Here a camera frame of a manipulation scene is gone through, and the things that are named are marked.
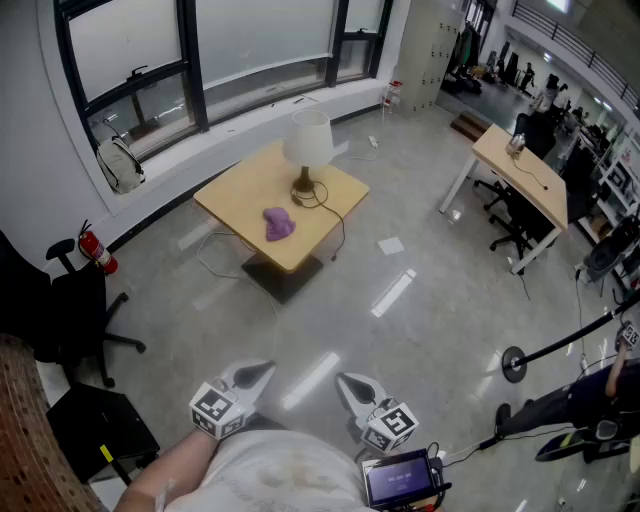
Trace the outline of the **purple cloth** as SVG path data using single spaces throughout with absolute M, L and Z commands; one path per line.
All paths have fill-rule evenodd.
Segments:
M 263 211 L 266 221 L 266 240 L 276 242 L 289 237 L 296 229 L 295 221 L 281 207 L 266 208 Z

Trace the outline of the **square wooden table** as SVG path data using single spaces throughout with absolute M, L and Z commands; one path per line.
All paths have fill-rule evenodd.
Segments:
M 197 191 L 195 201 L 255 250 L 242 265 L 251 280 L 279 303 L 288 302 L 323 267 L 313 252 L 369 193 L 369 186 L 327 165 L 316 173 L 315 191 L 293 200 L 299 168 L 285 159 L 277 140 L 240 161 Z M 263 212 L 284 209 L 293 233 L 267 239 Z

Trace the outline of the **white storage shelf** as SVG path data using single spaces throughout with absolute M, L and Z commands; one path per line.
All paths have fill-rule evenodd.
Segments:
M 590 227 L 599 241 L 640 206 L 640 145 L 637 132 L 620 129 L 598 162 L 601 194 Z

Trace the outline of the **long wooden white-legged table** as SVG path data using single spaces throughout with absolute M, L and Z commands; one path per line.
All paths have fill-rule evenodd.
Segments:
M 550 234 L 513 264 L 511 273 L 519 274 L 562 232 L 568 231 L 569 221 L 565 181 L 527 148 L 524 148 L 517 159 L 510 157 L 505 148 L 511 137 L 498 125 L 490 126 L 471 146 L 470 156 L 441 203 L 439 212 L 446 212 L 465 179 L 475 171 L 480 162 L 488 165 L 555 226 Z

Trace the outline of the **black equipment case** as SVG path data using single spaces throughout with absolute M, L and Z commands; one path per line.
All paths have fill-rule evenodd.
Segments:
M 54 437 L 81 483 L 129 474 L 160 447 L 129 399 L 74 384 L 46 413 Z

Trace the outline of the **beige backpack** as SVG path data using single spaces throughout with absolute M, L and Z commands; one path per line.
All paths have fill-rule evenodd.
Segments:
M 128 193 L 146 181 L 140 162 L 118 136 L 104 140 L 96 158 L 110 187 L 118 194 Z

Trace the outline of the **grey locker cabinet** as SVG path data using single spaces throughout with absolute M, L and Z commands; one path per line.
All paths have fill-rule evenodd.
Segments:
M 404 117 L 434 105 L 462 26 L 462 1 L 411 0 L 394 73 Z

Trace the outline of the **person's left forearm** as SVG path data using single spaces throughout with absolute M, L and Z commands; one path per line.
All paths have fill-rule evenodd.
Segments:
M 166 503 L 192 493 L 201 484 L 218 441 L 200 429 L 145 468 L 126 488 L 113 512 L 155 512 L 156 499 Z

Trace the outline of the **red fire extinguisher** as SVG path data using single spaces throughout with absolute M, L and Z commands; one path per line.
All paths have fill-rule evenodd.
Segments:
M 85 257 L 101 266 L 106 275 L 114 274 L 118 269 L 118 262 L 96 237 L 91 226 L 87 220 L 84 221 L 78 235 L 79 250 Z

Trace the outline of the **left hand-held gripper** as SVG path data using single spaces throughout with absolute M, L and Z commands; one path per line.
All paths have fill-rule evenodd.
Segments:
M 253 417 L 255 402 L 274 373 L 272 360 L 232 363 L 221 376 L 203 383 L 189 402 L 193 424 L 216 440 L 241 430 Z

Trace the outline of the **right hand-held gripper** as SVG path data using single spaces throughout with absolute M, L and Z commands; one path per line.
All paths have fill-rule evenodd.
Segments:
M 378 381 L 358 373 L 338 373 L 336 385 L 351 411 L 348 432 L 381 454 L 390 454 L 418 428 L 418 419 L 404 402 L 398 402 Z

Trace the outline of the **chest-mounted monitor screen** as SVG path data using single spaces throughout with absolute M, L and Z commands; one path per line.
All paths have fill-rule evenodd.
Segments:
M 366 460 L 361 469 L 368 506 L 377 512 L 435 511 L 452 487 L 427 449 Z

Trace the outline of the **black barrier post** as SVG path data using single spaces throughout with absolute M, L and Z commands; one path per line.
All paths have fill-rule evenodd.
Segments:
M 616 309 L 608 311 L 587 326 L 582 327 L 578 331 L 532 354 L 526 355 L 518 346 L 511 346 L 507 348 L 502 355 L 501 363 L 504 377 L 507 381 L 513 384 L 521 382 L 526 376 L 527 365 L 530 362 L 564 348 L 578 339 L 582 339 L 584 336 L 591 334 L 600 327 L 614 320 L 616 317 L 619 317 L 638 302 L 640 302 L 640 290 L 636 290 L 634 294 L 622 302 Z

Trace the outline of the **black framed window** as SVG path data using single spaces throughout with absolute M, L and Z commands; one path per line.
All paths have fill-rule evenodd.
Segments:
M 394 0 L 52 0 L 92 150 L 148 160 L 284 100 L 373 79 Z

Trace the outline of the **white table lamp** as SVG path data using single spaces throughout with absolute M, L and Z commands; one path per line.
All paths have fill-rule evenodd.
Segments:
M 301 193 L 313 192 L 310 173 L 326 167 L 334 158 L 330 118 L 318 110 L 300 110 L 292 115 L 292 123 L 283 143 L 283 155 L 300 169 L 293 189 Z

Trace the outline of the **brown wooden steps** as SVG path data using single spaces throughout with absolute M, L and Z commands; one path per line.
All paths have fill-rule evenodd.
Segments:
M 472 142 L 476 142 L 491 126 L 491 123 L 469 111 L 460 112 L 450 123 L 450 127 Z

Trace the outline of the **black office chair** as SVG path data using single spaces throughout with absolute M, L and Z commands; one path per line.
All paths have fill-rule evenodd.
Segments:
M 512 242 L 516 246 L 518 258 L 522 259 L 526 250 L 533 249 L 532 241 L 541 242 L 555 228 L 545 215 L 513 187 L 502 185 L 498 181 L 490 184 L 482 180 L 475 180 L 473 186 L 483 186 L 496 194 L 492 202 L 484 205 L 486 211 L 500 201 L 503 201 L 507 207 L 508 221 L 494 214 L 489 217 L 491 224 L 497 222 L 508 232 L 507 236 L 494 240 L 490 244 L 491 251 L 495 251 L 500 245 Z
M 107 374 L 104 343 L 111 341 L 133 346 L 143 353 L 146 345 L 136 339 L 107 331 L 126 293 L 107 302 L 106 274 L 100 264 L 89 262 L 75 268 L 68 254 L 75 241 L 53 244 L 48 260 L 59 260 L 67 272 L 56 278 L 36 268 L 0 231 L 0 334 L 27 343 L 34 358 L 59 365 L 69 384 L 75 382 L 75 369 L 87 358 L 96 360 L 103 385 L 115 386 Z
M 556 144 L 553 127 L 546 114 L 534 111 L 519 113 L 514 129 L 515 135 L 523 135 L 525 147 L 544 160 Z

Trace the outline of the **person's white t-shirt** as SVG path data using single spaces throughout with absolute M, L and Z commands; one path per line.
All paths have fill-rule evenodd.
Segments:
M 375 512 L 361 471 L 305 433 L 255 430 L 223 441 L 196 489 L 165 512 Z

